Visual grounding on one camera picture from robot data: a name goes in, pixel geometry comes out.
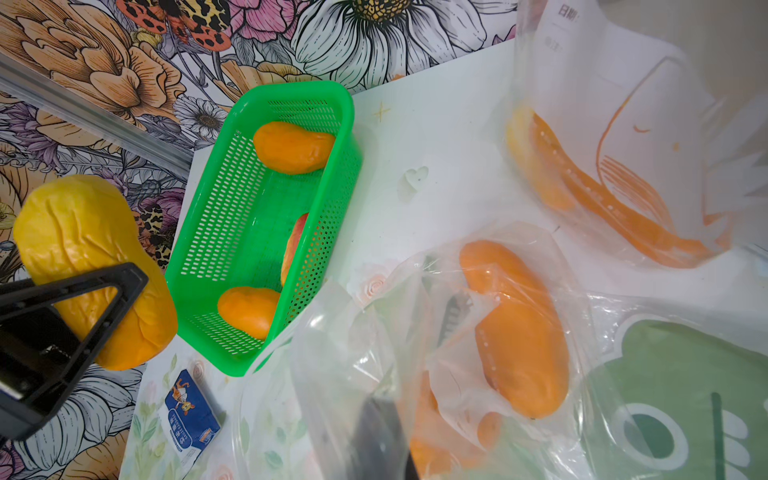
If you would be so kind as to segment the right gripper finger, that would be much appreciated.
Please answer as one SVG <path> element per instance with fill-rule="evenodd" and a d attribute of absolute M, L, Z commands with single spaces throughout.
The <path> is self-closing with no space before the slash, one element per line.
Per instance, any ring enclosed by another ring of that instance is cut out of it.
<path fill-rule="evenodd" d="M 351 441 L 351 479 L 419 480 L 395 403 L 369 396 Z"/>

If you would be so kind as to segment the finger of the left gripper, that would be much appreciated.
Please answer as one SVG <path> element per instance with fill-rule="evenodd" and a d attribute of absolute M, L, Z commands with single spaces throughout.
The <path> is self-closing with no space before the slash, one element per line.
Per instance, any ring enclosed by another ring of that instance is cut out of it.
<path fill-rule="evenodd" d="M 1 439 L 25 440 L 55 416 L 148 284 L 133 263 L 37 285 L 1 286 Z M 55 305 L 114 291 L 79 340 Z"/>

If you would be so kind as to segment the clear zip-top bag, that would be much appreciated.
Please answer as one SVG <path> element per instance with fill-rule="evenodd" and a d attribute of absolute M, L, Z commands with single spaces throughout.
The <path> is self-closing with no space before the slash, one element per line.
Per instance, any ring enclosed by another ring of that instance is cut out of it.
<path fill-rule="evenodd" d="M 569 351 L 550 416 L 486 380 L 475 328 L 498 305 L 462 247 L 489 240 L 544 283 Z M 328 283 L 240 399 L 243 479 L 351 479 L 363 402 L 395 403 L 420 479 L 763 479 L 767 331 L 720 311 L 584 290 L 543 230 L 517 223 L 419 253 L 365 306 Z"/>
<path fill-rule="evenodd" d="M 767 5 L 524 1 L 506 141 L 543 205 L 619 258 L 767 245 Z"/>

